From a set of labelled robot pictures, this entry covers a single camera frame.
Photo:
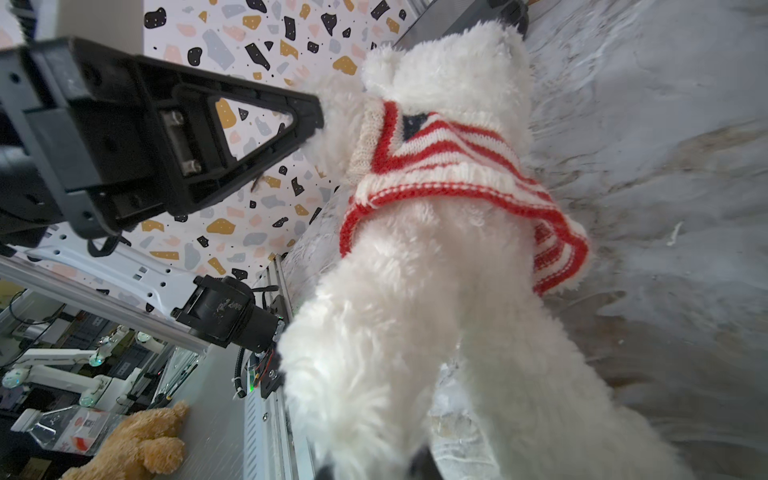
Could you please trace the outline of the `red white striped sweater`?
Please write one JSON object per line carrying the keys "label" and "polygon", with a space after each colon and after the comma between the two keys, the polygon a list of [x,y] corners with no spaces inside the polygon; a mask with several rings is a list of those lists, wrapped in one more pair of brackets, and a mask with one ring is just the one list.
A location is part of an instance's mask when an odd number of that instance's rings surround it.
{"label": "red white striped sweater", "polygon": [[537,295],[574,289],[587,273],[591,252],[584,227],[524,174],[513,148],[488,126],[438,112],[408,115],[393,101],[370,99],[348,177],[354,191],[340,227],[341,255],[351,252],[367,217],[387,205],[460,197],[487,201],[532,224]]}

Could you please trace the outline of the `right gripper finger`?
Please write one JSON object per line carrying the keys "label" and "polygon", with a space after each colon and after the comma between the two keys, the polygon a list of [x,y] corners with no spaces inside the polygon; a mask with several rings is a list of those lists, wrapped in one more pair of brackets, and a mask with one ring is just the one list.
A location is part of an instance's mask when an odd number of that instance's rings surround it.
{"label": "right gripper finger", "polygon": [[407,473],[408,480],[443,480],[428,446],[421,448],[412,458]]}

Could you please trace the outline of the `white teddy bear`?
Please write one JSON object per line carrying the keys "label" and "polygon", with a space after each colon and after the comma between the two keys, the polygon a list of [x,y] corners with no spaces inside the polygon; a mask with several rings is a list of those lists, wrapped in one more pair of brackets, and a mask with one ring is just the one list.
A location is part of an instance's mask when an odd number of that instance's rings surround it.
{"label": "white teddy bear", "polygon": [[[324,124],[308,158],[354,191],[365,104],[438,112],[529,151],[532,78],[499,20],[408,50],[381,46],[361,75],[313,80]],[[688,479],[675,449],[617,404],[533,288],[532,224],[484,200],[398,201],[358,228],[278,343],[295,422],[332,479],[407,479],[428,446],[442,366],[463,381],[505,479]]]}

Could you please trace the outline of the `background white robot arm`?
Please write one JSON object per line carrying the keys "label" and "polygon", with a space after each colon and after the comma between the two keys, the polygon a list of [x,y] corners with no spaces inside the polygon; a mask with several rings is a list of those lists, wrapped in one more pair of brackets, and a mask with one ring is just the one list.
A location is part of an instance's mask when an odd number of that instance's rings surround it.
{"label": "background white robot arm", "polygon": [[[147,359],[127,369],[125,378],[72,372],[76,367],[99,368],[107,364],[124,339],[131,347],[146,350]],[[151,335],[118,326],[98,340],[91,350],[31,349],[19,356],[1,379],[1,409],[13,411],[29,396],[34,386],[67,391],[78,396],[82,407],[125,413],[142,392],[159,377],[172,354],[173,346]]]}

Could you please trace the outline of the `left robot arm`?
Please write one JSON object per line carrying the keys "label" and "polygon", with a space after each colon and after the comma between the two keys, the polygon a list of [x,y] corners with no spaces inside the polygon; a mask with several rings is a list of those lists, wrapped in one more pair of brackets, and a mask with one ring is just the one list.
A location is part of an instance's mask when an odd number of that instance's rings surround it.
{"label": "left robot arm", "polygon": [[313,95],[70,37],[1,54],[1,252],[76,268],[175,331],[262,351],[278,321],[239,279],[199,276],[122,235],[211,207],[323,126]]}

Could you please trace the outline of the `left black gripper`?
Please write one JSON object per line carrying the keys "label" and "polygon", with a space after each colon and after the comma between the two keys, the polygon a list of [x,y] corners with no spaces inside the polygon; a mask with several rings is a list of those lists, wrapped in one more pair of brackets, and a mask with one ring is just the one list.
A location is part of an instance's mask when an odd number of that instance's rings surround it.
{"label": "left black gripper", "polygon": [[322,125],[313,95],[80,38],[6,49],[1,233],[38,238],[67,222],[97,239],[166,210],[196,212],[258,179]]}

